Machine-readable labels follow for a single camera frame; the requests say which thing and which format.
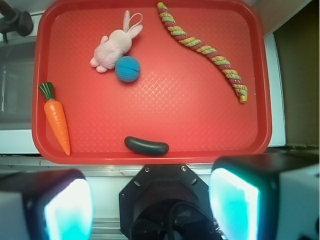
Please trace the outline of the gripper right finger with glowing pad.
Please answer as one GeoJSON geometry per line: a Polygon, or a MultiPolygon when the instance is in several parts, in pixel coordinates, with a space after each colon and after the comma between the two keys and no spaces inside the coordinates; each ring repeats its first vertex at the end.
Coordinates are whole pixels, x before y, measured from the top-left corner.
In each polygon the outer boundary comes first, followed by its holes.
{"type": "Polygon", "coordinates": [[[220,157],[208,184],[213,217],[229,240],[320,237],[320,160],[316,154],[220,157]]]}

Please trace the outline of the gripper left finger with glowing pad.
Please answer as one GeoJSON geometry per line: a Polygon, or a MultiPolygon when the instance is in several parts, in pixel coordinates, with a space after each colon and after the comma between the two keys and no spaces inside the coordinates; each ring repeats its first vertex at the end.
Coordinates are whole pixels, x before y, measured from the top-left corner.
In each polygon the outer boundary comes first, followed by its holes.
{"type": "Polygon", "coordinates": [[[88,240],[94,200],[78,169],[0,176],[2,240],[88,240]]]}

